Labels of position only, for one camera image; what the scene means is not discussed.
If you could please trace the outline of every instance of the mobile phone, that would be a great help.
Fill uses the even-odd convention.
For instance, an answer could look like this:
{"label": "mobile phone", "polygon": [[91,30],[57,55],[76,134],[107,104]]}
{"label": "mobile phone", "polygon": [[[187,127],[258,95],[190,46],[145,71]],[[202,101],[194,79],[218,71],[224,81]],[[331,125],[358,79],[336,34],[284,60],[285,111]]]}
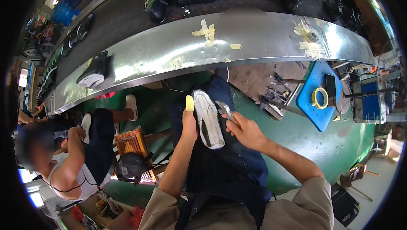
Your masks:
{"label": "mobile phone", "polygon": [[325,86],[328,93],[328,107],[336,107],[336,84],[335,76],[325,74]]}

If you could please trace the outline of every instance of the green floor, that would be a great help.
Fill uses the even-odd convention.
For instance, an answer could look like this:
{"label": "green floor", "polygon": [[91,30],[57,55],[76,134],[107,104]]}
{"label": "green floor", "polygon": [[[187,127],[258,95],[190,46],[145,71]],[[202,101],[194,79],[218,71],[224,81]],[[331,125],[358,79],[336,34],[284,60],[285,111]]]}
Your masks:
{"label": "green floor", "polygon": [[[171,89],[185,91],[192,84],[201,84],[209,80],[210,76],[209,72],[200,72],[168,79],[166,82]],[[129,131],[140,125],[147,134],[155,133],[171,126],[170,105],[179,95],[179,92],[170,91],[165,84],[163,85],[164,87],[159,90],[140,86],[117,91],[112,98],[91,99],[80,107],[83,112],[99,107],[124,109],[125,95],[134,94],[137,98],[139,118],[136,122],[121,123],[120,131]],[[315,162],[331,184],[341,174],[347,173],[349,168],[363,158],[372,147],[374,125],[354,123],[350,118],[348,121],[330,122],[324,132],[319,132],[307,118],[287,112],[281,121],[275,121],[266,112],[258,111],[258,105],[253,100],[233,87],[231,94],[237,111],[253,119],[268,138]],[[155,153],[153,157],[155,161],[163,158],[172,148],[170,138],[157,141],[149,147]],[[269,169],[266,186],[272,192],[278,195],[300,186],[300,183],[282,166],[267,156],[263,157]],[[120,202],[146,206],[153,188],[154,186],[149,185],[134,187],[130,183],[112,182],[105,190],[109,196]]]}

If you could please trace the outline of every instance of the black bag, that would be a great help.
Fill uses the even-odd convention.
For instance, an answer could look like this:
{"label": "black bag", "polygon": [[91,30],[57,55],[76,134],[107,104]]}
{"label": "black bag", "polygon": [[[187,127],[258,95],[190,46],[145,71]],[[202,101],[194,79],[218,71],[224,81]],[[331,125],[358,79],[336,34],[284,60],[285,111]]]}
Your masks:
{"label": "black bag", "polygon": [[333,215],[344,226],[348,226],[359,214],[359,202],[355,200],[343,187],[332,197]]}

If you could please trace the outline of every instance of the yellow tape roll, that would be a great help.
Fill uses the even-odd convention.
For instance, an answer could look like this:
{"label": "yellow tape roll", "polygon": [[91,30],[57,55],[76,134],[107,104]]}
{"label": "yellow tape roll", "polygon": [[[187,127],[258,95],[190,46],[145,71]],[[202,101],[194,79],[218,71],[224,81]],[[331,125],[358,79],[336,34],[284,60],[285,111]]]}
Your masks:
{"label": "yellow tape roll", "polygon": [[[320,105],[317,101],[317,93],[320,91],[323,95],[323,105]],[[325,109],[328,106],[328,93],[324,88],[317,88],[312,92],[312,105],[315,106],[318,110]]]}
{"label": "yellow tape roll", "polygon": [[185,101],[186,101],[185,110],[194,111],[194,98],[192,98],[192,96],[190,96],[190,95],[187,95],[185,98]]}

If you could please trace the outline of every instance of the hand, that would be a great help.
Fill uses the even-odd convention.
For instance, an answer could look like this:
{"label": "hand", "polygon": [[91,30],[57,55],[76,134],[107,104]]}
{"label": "hand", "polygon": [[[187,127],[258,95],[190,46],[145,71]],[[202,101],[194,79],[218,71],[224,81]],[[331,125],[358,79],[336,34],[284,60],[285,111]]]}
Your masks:
{"label": "hand", "polygon": [[84,129],[82,129],[81,127],[79,127],[79,126],[74,126],[74,127],[71,127],[69,130],[68,130],[68,136],[69,137],[72,137],[72,136],[79,136],[80,138],[85,138],[86,137],[86,132],[85,132],[85,130]]}
{"label": "hand", "polygon": [[267,144],[268,138],[260,131],[257,124],[243,117],[237,111],[233,112],[233,116],[239,122],[241,129],[232,121],[226,121],[226,131],[231,132],[232,136],[236,136],[237,140],[244,146],[255,151],[261,151],[262,147]]}
{"label": "hand", "polygon": [[197,121],[193,111],[182,113],[182,134],[181,138],[195,142],[198,139]]}

